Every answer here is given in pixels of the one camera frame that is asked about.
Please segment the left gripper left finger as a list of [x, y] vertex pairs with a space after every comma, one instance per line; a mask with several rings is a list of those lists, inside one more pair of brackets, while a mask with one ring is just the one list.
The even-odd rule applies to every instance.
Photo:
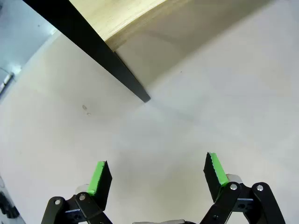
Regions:
[[52, 197], [45, 209], [43, 224], [110, 224], [104, 213], [112, 175], [107, 161], [99, 161], [86, 191], [79, 192], [66, 200]]

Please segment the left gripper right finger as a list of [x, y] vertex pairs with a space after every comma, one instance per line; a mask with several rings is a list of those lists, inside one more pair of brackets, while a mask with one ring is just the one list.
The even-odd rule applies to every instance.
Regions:
[[234, 212], [242, 213], [249, 224], [285, 223], [267, 183], [247, 187], [238, 175], [226, 174], [216, 153], [211, 152], [206, 154], [203, 171], [214, 203], [202, 224], [226, 224]]

